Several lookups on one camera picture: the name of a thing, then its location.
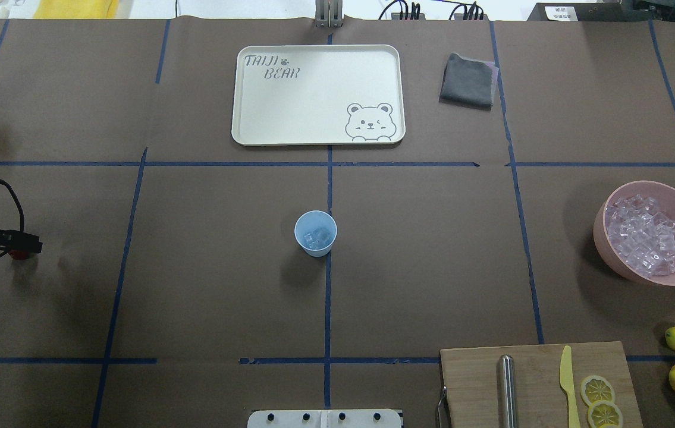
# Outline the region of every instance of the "blue cup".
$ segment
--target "blue cup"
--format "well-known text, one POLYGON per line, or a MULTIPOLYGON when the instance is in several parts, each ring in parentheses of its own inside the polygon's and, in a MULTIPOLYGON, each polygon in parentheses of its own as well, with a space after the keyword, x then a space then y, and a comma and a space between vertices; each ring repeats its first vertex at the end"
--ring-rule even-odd
POLYGON ((324 211, 309 211, 294 224, 294 238, 313 257, 329 253, 337 238, 337 223, 324 211))

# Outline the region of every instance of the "bowl of ice cubes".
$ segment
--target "bowl of ice cubes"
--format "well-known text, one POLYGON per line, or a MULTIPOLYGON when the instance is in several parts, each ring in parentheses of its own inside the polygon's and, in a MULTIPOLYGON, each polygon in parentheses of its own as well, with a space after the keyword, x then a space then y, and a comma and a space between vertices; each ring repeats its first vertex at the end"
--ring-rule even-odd
POLYGON ((594 242, 624 278, 675 285, 675 189, 655 181, 619 187, 596 214, 594 242))

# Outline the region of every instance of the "bear ear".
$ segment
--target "bear ear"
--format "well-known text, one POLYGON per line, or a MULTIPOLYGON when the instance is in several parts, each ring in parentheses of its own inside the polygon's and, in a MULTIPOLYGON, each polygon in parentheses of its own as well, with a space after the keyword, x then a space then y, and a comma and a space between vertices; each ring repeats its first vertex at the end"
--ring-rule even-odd
POLYGON ((392 106, 389 105, 388 103, 381 103, 380 105, 377 106, 377 108, 381 109, 382 111, 384 111, 387 114, 390 114, 390 113, 393 112, 392 106))

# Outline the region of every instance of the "yellow cloth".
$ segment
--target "yellow cloth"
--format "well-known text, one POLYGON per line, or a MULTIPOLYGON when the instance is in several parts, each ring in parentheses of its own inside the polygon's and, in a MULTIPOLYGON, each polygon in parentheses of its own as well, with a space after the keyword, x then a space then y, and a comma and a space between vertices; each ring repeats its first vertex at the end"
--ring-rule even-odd
POLYGON ((111 19, 118 0, 41 0, 35 19, 111 19))

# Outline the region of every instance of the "bear drawing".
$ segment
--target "bear drawing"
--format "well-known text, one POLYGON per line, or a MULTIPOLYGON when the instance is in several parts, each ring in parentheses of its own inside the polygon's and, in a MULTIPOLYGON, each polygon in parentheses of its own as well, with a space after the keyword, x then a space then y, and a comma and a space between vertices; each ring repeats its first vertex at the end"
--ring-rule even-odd
POLYGON ((375 108, 365 108, 358 103, 348 106, 348 124, 345 132, 353 141, 390 141, 396 127, 390 114, 393 108, 381 103, 375 108))

